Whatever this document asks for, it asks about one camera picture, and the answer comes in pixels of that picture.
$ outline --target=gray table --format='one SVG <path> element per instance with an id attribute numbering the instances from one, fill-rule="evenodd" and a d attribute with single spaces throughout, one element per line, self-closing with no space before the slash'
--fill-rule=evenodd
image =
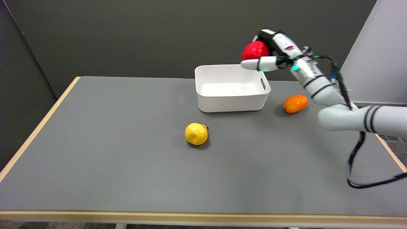
<path id="1" fill-rule="evenodd" d="M 407 182 L 350 188 L 358 133 L 322 130 L 313 103 L 285 113 L 302 87 L 270 86 L 260 111 L 203 113 L 193 79 L 77 78 L 1 173 L 0 219 L 407 225 Z M 184 138 L 192 122 L 209 127 L 202 146 Z M 368 134 L 354 179 L 400 172 Z"/>

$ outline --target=gray wall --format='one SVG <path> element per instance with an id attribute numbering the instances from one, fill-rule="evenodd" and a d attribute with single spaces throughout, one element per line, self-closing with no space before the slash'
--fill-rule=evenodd
<path id="1" fill-rule="evenodd" d="M 23 35 L 0 1 L 0 170 L 54 103 Z"/>
<path id="2" fill-rule="evenodd" d="M 262 28 L 342 64 L 375 2 L 6 0 L 58 96 L 78 75 L 193 78 L 199 65 L 239 63 Z"/>
<path id="3" fill-rule="evenodd" d="M 353 101 L 407 104 L 407 1 L 378 0 L 342 68 Z"/>

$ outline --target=white plastic bin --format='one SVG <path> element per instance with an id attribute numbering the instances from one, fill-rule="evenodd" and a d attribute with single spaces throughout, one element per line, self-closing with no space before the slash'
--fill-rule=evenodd
<path id="1" fill-rule="evenodd" d="M 203 112 L 260 110 L 271 91 L 263 72 L 244 69 L 240 64 L 199 66 L 195 85 Z"/>

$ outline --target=lemon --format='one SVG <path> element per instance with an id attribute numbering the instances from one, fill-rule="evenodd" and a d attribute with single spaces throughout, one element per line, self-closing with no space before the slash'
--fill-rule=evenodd
<path id="1" fill-rule="evenodd" d="M 202 145 L 208 139 L 207 129 L 204 124 L 191 123 L 185 129 L 185 138 L 193 145 Z"/>

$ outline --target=red fruit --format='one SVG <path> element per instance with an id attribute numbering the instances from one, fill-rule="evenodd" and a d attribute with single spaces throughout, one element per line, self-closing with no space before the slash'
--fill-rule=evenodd
<path id="1" fill-rule="evenodd" d="M 258 59 L 270 55 L 270 51 L 266 44 L 262 41 L 254 41 L 249 43 L 242 52 L 242 59 Z"/>

